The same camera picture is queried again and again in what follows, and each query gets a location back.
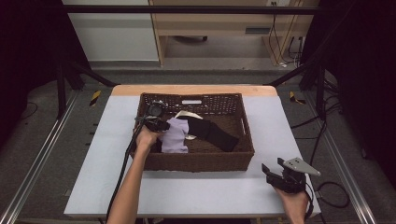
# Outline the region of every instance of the wooden cabinet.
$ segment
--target wooden cabinet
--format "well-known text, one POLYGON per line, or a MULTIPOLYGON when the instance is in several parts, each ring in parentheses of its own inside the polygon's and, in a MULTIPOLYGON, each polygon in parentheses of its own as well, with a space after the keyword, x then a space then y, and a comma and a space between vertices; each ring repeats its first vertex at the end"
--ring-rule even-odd
MULTIPOLYGON (((267 0, 149 0, 152 6, 241 6, 265 7, 267 0)), ((290 0, 289 7, 317 6, 318 0, 290 0)), ((292 36, 305 36, 313 16, 252 14, 152 14, 160 63, 166 51, 167 37, 172 35, 260 35, 276 64, 289 46, 292 36)))

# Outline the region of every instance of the black horizontal bar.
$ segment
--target black horizontal bar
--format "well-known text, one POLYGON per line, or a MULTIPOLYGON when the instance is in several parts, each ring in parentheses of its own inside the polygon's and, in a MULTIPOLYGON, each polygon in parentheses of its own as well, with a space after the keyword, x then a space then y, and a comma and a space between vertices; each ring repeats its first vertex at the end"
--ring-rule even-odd
POLYGON ((46 12, 57 13, 175 13, 175 14, 276 14, 317 15, 340 11, 324 7, 221 7, 221 6, 43 6, 46 12))

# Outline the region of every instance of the wall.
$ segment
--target wall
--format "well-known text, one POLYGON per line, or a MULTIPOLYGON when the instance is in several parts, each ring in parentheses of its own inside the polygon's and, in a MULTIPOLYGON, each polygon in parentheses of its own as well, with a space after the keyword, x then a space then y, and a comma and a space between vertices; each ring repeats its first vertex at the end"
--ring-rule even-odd
MULTIPOLYGON (((63 0, 65 5, 148 5, 145 0, 63 0)), ((156 61, 149 14, 69 14, 92 61, 156 61)))

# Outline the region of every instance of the purple cloth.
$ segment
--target purple cloth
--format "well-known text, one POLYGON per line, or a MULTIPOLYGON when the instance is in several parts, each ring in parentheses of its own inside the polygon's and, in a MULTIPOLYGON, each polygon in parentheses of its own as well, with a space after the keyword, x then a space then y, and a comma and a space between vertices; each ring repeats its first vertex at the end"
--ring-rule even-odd
POLYGON ((164 153, 188 153, 189 149, 184 146, 184 139, 189 132, 189 123, 184 119, 171 118, 166 121, 170 124, 169 130, 160 137, 163 142, 164 153))

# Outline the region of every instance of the wooden desk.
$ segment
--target wooden desk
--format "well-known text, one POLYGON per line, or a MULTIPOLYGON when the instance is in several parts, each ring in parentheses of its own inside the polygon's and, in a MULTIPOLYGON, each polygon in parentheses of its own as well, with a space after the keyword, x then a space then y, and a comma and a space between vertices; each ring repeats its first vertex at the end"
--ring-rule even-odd
MULTIPOLYGON (((125 149, 131 140, 141 92, 221 93, 241 92, 255 155, 245 172, 143 173, 139 217, 279 217, 282 203, 266 184, 261 164, 273 172, 280 157, 289 160, 301 154, 273 87, 267 86, 117 86, 81 167, 64 213, 70 217, 105 217, 117 184, 125 149)), ((314 200, 314 213, 320 212, 314 200)))
MULTIPOLYGON (((151 6, 233 6, 265 7, 270 0, 149 0, 151 6)), ((318 0, 289 0, 287 7, 315 7, 318 0)), ((172 35, 259 35, 265 43, 273 64, 283 62, 282 56, 292 36, 306 36, 313 16, 277 15, 276 40, 272 30, 274 15, 219 15, 219 14, 152 14, 160 64, 166 52, 167 38, 172 35), (247 28, 256 32, 250 33, 247 28)))

